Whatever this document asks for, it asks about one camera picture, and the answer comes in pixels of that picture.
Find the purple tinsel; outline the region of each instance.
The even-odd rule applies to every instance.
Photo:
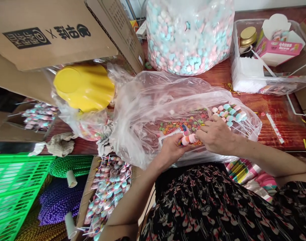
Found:
[[[40,226],[63,222],[68,212],[72,212],[73,217],[78,214],[87,175],[77,177],[76,180],[78,184],[69,188],[66,179],[56,178],[40,196]]]

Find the hand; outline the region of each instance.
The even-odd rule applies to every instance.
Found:
[[[158,172],[162,173],[172,164],[177,162],[185,152],[192,150],[194,147],[190,145],[184,147],[179,146],[182,137],[182,133],[166,137],[161,152],[153,159],[149,168],[154,168]]]
[[[212,116],[213,121],[204,122],[196,132],[208,151],[225,156],[236,156],[245,138],[232,133],[225,122],[217,115]]]

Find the gold lid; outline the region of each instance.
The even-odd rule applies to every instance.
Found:
[[[240,34],[240,47],[248,47],[257,40],[255,27],[247,27]]]

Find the floral dress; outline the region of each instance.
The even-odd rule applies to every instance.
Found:
[[[140,241],[306,240],[305,182],[285,184],[269,204],[218,166],[198,165],[157,199]]]

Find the yellow plastic container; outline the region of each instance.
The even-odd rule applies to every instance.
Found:
[[[83,112],[103,110],[112,101],[115,85],[103,66],[66,66],[55,77],[58,95]]]

